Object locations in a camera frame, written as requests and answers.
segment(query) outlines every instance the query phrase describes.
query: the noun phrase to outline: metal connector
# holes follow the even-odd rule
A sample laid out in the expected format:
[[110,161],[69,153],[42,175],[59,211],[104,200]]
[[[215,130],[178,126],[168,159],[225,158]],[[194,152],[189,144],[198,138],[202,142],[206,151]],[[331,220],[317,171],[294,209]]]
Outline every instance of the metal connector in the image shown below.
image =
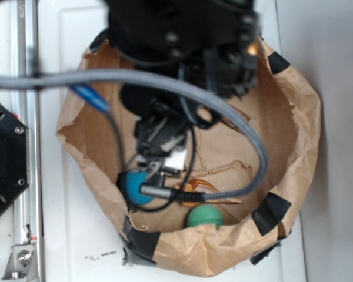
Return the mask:
[[39,282],[36,244],[12,247],[11,256],[1,282]]

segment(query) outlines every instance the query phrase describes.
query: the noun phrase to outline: black cable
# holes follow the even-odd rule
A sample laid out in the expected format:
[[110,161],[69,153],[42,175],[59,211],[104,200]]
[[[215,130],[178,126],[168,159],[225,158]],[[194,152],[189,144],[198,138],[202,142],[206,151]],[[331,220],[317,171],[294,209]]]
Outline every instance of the black cable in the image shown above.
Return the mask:
[[169,201],[164,204],[163,206],[160,206],[160,207],[156,207],[156,208],[153,208],[153,209],[147,209],[145,207],[142,207],[142,206],[139,206],[137,204],[135,204],[133,201],[131,201],[131,199],[128,197],[127,193],[126,193],[126,188],[124,188],[124,198],[126,198],[126,200],[136,209],[138,210],[141,210],[143,212],[157,212],[157,211],[160,211],[160,210],[163,210],[163,209],[166,209],[168,206],[170,206],[172,204],[172,202],[174,202],[176,199],[178,199],[180,197],[180,195],[183,195],[185,194],[185,192],[183,191],[184,190],[184,187],[185,185],[187,184],[188,182],[188,179],[189,177],[191,176],[191,173],[192,173],[192,168],[195,164],[195,159],[196,159],[196,135],[195,135],[195,132],[194,132],[194,126],[192,123],[189,123],[189,129],[191,131],[191,141],[192,141],[192,156],[191,156],[191,161],[189,163],[189,168],[187,170],[187,173],[184,177],[184,180],[181,184],[181,187],[179,188],[179,190],[177,189],[174,189],[175,190],[175,195],[173,197],[171,197],[169,199]]
[[119,153],[120,170],[123,172],[125,169],[124,145],[123,145],[123,139],[119,130],[119,126],[116,123],[115,118],[113,117],[111,112],[106,112],[104,113],[104,115],[108,119],[108,122],[110,123],[111,128],[114,131],[114,135],[116,138],[116,146],[118,148],[118,153]]

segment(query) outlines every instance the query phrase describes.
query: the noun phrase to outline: gray cable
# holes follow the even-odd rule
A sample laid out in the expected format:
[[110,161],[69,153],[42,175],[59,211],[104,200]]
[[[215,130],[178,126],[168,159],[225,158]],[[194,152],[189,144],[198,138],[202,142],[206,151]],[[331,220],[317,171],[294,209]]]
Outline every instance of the gray cable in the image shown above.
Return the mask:
[[264,144],[250,125],[223,99],[194,85],[154,73],[123,69],[94,69],[79,72],[44,75],[38,78],[7,78],[0,76],[0,89],[32,89],[80,85],[92,82],[119,82],[156,88],[206,105],[228,118],[250,140],[260,159],[259,169],[252,182],[242,189],[230,192],[205,194],[205,200],[239,197],[253,192],[261,183],[268,168],[268,155]]

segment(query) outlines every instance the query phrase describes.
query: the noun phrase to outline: black tape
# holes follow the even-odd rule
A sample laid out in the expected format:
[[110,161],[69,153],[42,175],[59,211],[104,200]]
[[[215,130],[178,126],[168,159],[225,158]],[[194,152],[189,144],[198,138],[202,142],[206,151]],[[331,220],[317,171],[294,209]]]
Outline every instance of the black tape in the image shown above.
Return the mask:
[[252,219],[262,236],[269,233],[284,218],[292,204],[285,199],[268,193],[261,205],[252,212]]
[[101,31],[100,34],[97,35],[97,37],[93,40],[93,42],[90,44],[90,52],[95,53],[100,49],[102,44],[105,42],[106,39],[109,37],[109,32],[108,28],[104,29]]
[[132,228],[129,220],[125,222],[124,233],[127,235],[129,244],[127,248],[136,255],[153,262],[153,255],[157,247],[161,232],[143,232]]
[[270,54],[268,56],[268,61],[274,75],[283,72],[290,66],[290,63],[277,52]]
[[265,257],[268,257],[274,248],[280,247],[280,246],[281,246],[281,243],[277,242],[271,247],[265,249],[264,251],[261,251],[260,253],[255,254],[253,257],[250,258],[250,262],[252,263],[252,265],[256,266],[261,260],[263,260]]

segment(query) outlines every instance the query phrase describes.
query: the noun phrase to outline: black mount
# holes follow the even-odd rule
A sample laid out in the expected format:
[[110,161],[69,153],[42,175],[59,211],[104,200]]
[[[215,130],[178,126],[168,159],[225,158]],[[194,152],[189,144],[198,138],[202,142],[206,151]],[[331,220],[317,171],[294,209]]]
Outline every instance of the black mount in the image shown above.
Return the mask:
[[29,186],[26,130],[0,104],[0,216]]

